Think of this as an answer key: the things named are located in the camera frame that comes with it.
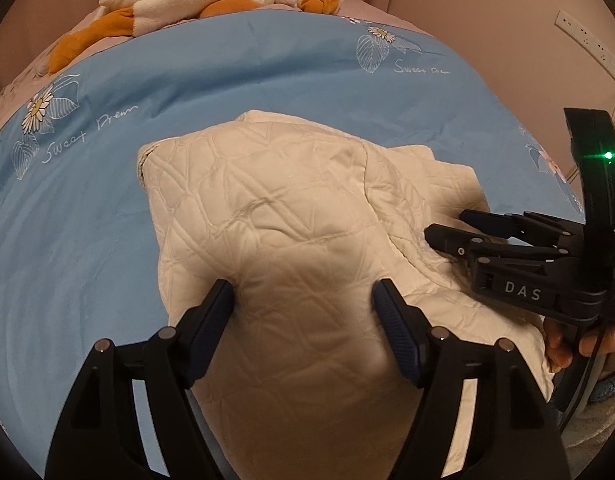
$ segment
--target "metal pin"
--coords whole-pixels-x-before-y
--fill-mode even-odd
[[[97,352],[105,352],[111,346],[111,342],[109,339],[99,339],[94,343],[94,349]]]
[[[158,331],[158,336],[161,339],[171,339],[176,335],[176,329],[173,326],[164,326]]]
[[[506,352],[511,352],[514,348],[516,348],[514,343],[510,341],[509,339],[507,339],[506,337],[500,338],[498,340],[498,345],[501,349],[505,350]]]
[[[449,337],[449,330],[444,326],[435,326],[431,329],[431,335],[443,341]]]

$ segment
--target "power strip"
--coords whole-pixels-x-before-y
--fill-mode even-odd
[[[564,10],[559,10],[555,25],[587,50],[615,81],[615,57],[587,28]]]

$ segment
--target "bed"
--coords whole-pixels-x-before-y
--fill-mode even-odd
[[[493,212],[583,220],[560,170],[475,70],[359,0],[337,16],[261,9],[107,46],[57,76],[43,74],[46,51],[0,96],[0,421],[39,473],[92,344],[143,340],[167,322],[135,175],[148,142],[279,112],[386,147],[424,144],[473,167]],[[50,121],[32,134],[35,104]],[[137,396],[150,464],[166,473]]]

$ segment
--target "human hand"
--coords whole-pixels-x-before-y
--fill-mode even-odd
[[[545,354],[550,361],[553,372],[559,372],[572,364],[573,354],[571,346],[563,341],[565,325],[553,319],[545,318]],[[599,329],[590,330],[579,343],[579,353],[590,357],[598,339]],[[607,354],[607,360],[601,372],[600,379],[604,379],[615,372],[615,324],[607,327],[605,337],[601,342],[599,354]]]

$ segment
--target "blue sleeve cuff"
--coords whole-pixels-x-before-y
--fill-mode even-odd
[[[596,383],[588,404],[605,402],[615,396],[615,373]]]

